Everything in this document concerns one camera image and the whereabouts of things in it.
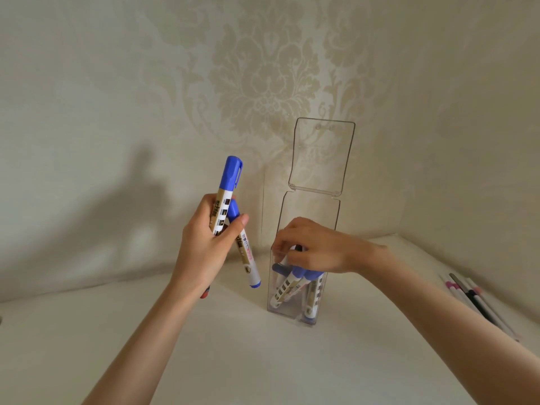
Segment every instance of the transparent container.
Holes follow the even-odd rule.
[[[278,231],[299,216],[335,230],[340,209],[337,197],[343,191],[354,129],[354,122],[296,120],[293,165],[288,181],[291,190],[283,196]],[[302,273],[286,260],[277,264],[272,257],[268,310],[314,325],[326,277],[327,273]]]

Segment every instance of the wall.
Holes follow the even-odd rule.
[[[540,0],[427,7],[400,234],[540,319]]]
[[[400,0],[0,0],[0,299],[168,269],[229,154],[267,249],[300,116],[356,122],[338,228],[396,231],[408,17]]]

